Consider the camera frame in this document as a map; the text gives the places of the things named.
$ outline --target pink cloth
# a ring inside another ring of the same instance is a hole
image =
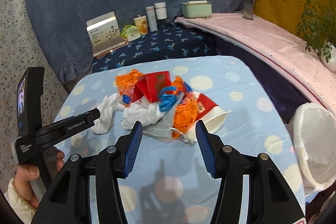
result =
[[[308,100],[336,114],[336,74],[330,72],[306,42],[258,16],[246,20],[240,13],[212,14],[206,18],[177,18],[187,26],[226,35],[240,47],[274,68]]]

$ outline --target canned food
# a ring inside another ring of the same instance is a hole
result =
[[[138,15],[133,20],[141,35],[148,34],[147,17],[145,15]]]

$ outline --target red paper bag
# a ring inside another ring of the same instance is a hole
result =
[[[196,121],[200,120],[205,114],[211,111],[217,104],[211,101],[207,96],[201,93],[197,99],[198,116]]]
[[[135,83],[132,103],[140,100],[143,95],[149,102],[154,103],[159,100],[160,92],[166,86],[171,86],[168,71],[159,71],[145,74],[139,77]]]

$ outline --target navy blue patterned cloth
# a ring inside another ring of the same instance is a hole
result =
[[[166,29],[149,32],[112,53],[93,59],[92,72],[139,63],[216,55],[213,35],[170,23]]]

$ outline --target white bottle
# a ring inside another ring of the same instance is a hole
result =
[[[155,32],[158,30],[158,24],[156,22],[155,9],[154,6],[146,7],[147,22],[149,25],[149,30]]]
[[[166,3],[160,2],[160,3],[154,3],[155,7],[155,14],[157,18],[157,26],[159,29],[166,29],[166,19],[167,19],[167,9],[166,9]]]
[[[167,9],[166,9],[166,3],[165,2],[160,2],[160,3],[155,3],[155,13],[156,13],[156,18],[157,19],[166,19],[167,18]]]

